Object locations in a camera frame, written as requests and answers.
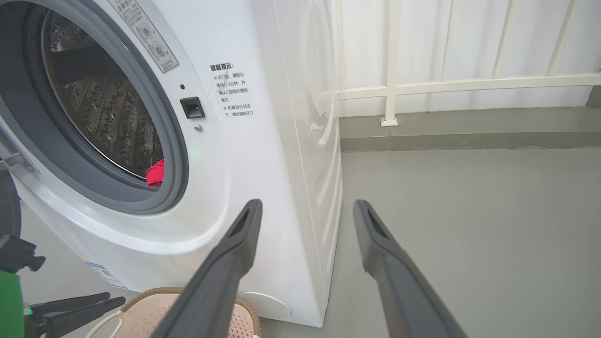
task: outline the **front-loading washing machine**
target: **front-loading washing machine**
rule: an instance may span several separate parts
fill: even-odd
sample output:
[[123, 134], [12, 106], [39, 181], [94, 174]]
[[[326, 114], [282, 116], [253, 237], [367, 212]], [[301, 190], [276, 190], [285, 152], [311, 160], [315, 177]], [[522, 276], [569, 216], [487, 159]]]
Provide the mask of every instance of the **front-loading washing machine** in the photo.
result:
[[327, 0], [0, 0], [0, 38], [0, 167], [90, 268], [184, 286], [260, 198], [239, 292], [323, 325], [342, 199]]

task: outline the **floor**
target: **floor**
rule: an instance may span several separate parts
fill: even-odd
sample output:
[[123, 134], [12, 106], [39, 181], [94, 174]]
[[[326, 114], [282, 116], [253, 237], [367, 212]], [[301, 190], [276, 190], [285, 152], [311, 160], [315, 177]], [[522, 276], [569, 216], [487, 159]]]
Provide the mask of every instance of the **floor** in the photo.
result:
[[[374, 206], [468, 336], [598, 336], [601, 150], [344, 153], [343, 175], [324, 327], [262, 319], [263, 337], [388, 336], [359, 258], [357, 198]], [[22, 237], [48, 257], [21, 274], [25, 301], [135, 295], [109, 287], [26, 206]]]

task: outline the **basket handle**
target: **basket handle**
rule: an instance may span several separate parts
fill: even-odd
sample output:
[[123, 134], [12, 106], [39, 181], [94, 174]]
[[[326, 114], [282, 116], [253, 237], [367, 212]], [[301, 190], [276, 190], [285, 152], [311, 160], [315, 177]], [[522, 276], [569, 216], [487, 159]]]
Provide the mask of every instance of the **basket handle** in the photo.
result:
[[[93, 338], [96, 336], [96, 334], [102, 330], [103, 327], [105, 327], [106, 324], [108, 324], [111, 320], [115, 319], [115, 318], [120, 318], [125, 314], [125, 312], [121, 312], [121, 311], [117, 311], [109, 316], [107, 316], [106, 318], [102, 319], [98, 324], [96, 324], [96, 326], [87, 334], [87, 336], [85, 336], [85, 338]], [[117, 328], [115, 329], [115, 331], [113, 331], [111, 338], [115, 335], [115, 333], [117, 333], [117, 331], [119, 330], [119, 327], [121, 325], [117, 326]]]

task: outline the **concrete ledge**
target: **concrete ledge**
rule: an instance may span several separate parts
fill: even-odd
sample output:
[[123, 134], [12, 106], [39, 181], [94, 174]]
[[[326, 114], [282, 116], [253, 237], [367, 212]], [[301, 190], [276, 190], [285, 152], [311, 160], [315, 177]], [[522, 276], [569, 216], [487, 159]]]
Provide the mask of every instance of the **concrete ledge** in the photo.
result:
[[399, 114], [340, 119], [343, 152], [601, 147], [601, 109], [524, 108]]

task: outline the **laundry basket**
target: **laundry basket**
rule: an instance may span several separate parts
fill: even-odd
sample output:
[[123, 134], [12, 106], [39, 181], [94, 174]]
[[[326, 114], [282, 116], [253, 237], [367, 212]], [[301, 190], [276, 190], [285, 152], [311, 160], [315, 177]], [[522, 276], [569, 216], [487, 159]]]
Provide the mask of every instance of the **laundry basket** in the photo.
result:
[[[121, 310], [104, 318], [88, 333], [86, 338], [95, 337], [106, 324], [115, 318], [119, 319], [119, 324], [111, 338], [150, 338], [182, 290], [181, 287], [158, 287], [145, 291], [125, 304]], [[249, 302], [242, 298], [236, 299], [228, 337], [260, 338], [260, 334], [261, 328], [257, 312]]]

